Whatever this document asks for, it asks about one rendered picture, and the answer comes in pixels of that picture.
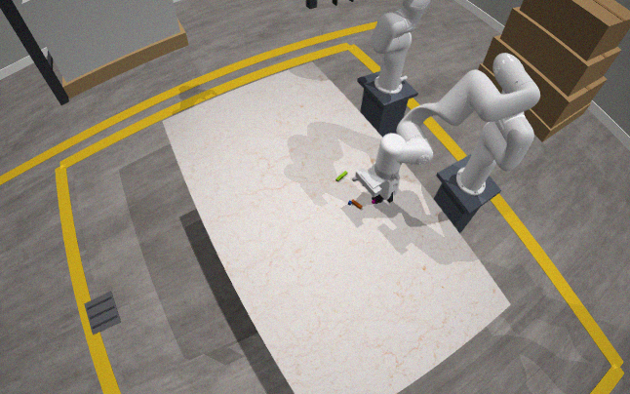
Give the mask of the lime green rod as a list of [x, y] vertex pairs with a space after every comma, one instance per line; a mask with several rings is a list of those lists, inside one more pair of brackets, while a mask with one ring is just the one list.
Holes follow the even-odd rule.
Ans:
[[339, 182], [339, 181], [340, 181], [343, 177], [345, 177], [345, 176], [347, 175], [347, 173], [348, 173], [348, 172], [346, 172], [346, 171], [345, 171], [345, 172], [343, 172], [343, 173], [342, 173], [339, 177], [337, 177], [335, 180], [336, 180], [337, 182]]

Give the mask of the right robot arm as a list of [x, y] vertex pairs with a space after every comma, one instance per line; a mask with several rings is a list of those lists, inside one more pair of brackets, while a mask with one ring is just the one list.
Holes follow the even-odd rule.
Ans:
[[401, 76], [412, 43], [411, 32], [416, 28], [430, 1], [404, 0], [398, 11], [379, 18], [371, 43], [377, 53], [383, 54], [379, 78], [374, 80], [374, 85], [381, 92], [389, 95], [401, 92], [401, 82], [408, 79], [407, 76]]

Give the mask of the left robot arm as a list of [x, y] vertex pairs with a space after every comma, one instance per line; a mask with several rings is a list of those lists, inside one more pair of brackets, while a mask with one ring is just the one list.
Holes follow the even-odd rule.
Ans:
[[538, 103], [540, 90], [521, 65], [507, 53], [494, 59], [492, 70], [503, 89], [501, 93], [485, 73], [474, 69], [440, 101], [413, 108], [398, 124], [397, 134], [381, 139], [374, 166], [358, 170], [355, 177], [376, 197], [381, 192], [380, 184], [387, 179], [400, 179], [402, 163], [422, 165], [432, 159], [433, 150], [420, 128], [427, 118], [438, 115], [459, 126], [475, 110], [488, 123], [466, 167], [458, 171], [456, 182], [469, 195], [481, 194], [495, 165], [503, 171], [516, 168], [534, 138], [524, 111]]

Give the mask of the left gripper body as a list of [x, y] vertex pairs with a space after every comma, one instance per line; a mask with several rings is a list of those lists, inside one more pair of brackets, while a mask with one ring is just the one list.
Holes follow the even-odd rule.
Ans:
[[391, 193], [394, 192], [394, 195], [397, 194], [399, 188], [400, 180], [397, 179], [387, 179], [384, 183], [380, 184], [381, 193], [379, 194], [383, 199], [388, 200], [391, 196]]

